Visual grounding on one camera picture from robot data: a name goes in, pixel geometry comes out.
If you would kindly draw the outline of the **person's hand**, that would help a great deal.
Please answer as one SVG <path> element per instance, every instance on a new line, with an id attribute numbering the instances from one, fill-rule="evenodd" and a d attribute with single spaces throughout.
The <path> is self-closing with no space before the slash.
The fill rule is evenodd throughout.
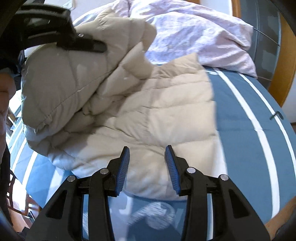
<path id="1" fill-rule="evenodd" d="M 9 101 L 15 95 L 14 79 L 8 73 L 1 73 L 1 152 L 6 148 L 6 117 Z"/>

